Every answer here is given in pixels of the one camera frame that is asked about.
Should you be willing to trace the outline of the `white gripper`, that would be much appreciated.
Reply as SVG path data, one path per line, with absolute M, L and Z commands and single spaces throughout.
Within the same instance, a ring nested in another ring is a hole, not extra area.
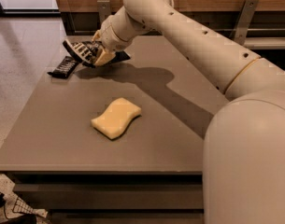
M 117 51 L 125 50 L 130 42 L 124 36 L 126 32 L 126 23 L 117 15 L 110 15 L 102 23 L 101 30 L 97 30 L 92 38 L 92 42 L 100 41 L 106 49 L 99 49 L 93 65 L 103 66 L 109 63 L 116 56 Z

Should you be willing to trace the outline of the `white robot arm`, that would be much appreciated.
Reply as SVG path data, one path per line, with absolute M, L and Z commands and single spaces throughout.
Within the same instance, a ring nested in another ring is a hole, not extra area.
M 173 0 L 123 0 L 94 39 L 97 64 L 159 31 L 228 99 L 203 147 L 206 224 L 285 224 L 285 72 L 180 14 Z

